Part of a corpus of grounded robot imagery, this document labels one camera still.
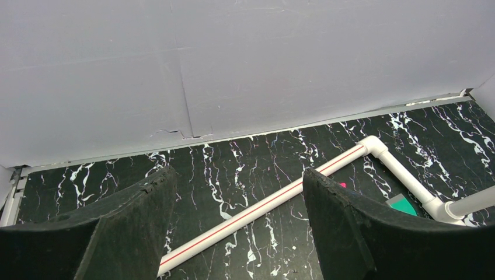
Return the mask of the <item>white PVC pipe frame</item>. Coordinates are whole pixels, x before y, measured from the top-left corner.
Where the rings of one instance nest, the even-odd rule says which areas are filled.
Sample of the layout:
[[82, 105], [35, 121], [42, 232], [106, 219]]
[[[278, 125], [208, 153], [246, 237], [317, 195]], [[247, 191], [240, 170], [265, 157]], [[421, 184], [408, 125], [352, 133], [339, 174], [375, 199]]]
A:
[[[463, 218], [473, 212], [494, 206], [494, 187], [489, 187], [459, 201], [442, 202], [430, 193], [389, 151], [388, 147], [376, 136], [368, 136], [356, 146], [334, 157], [316, 170], [329, 176], [350, 164], [360, 156], [372, 155], [379, 159], [392, 174], [419, 200], [423, 209], [434, 220], [461, 226]], [[290, 183], [272, 195], [246, 208], [237, 215], [220, 223], [216, 227], [188, 241], [184, 245], [164, 255], [157, 275], [160, 277], [183, 262], [218, 243], [237, 230], [252, 223], [274, 208], [300, 194], [303, 190], [302, 179]]]

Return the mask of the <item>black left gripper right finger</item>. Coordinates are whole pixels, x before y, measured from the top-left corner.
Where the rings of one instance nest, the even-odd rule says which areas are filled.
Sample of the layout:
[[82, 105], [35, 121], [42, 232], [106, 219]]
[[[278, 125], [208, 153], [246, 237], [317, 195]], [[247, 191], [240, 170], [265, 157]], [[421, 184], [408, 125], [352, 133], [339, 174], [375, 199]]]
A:
[[324, 279], [493, 279], [494, 226], [467, 227], [397, 211], [314, 169], [305, 206]]

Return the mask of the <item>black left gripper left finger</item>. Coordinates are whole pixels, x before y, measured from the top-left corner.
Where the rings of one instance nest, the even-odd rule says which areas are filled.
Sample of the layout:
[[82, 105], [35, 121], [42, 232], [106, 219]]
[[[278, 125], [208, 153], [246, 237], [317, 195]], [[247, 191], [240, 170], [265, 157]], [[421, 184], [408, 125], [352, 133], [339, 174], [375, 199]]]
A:
[[2, 279], [156, 279], [175, 205], [164, 167], [45, 222], [1, 228]]

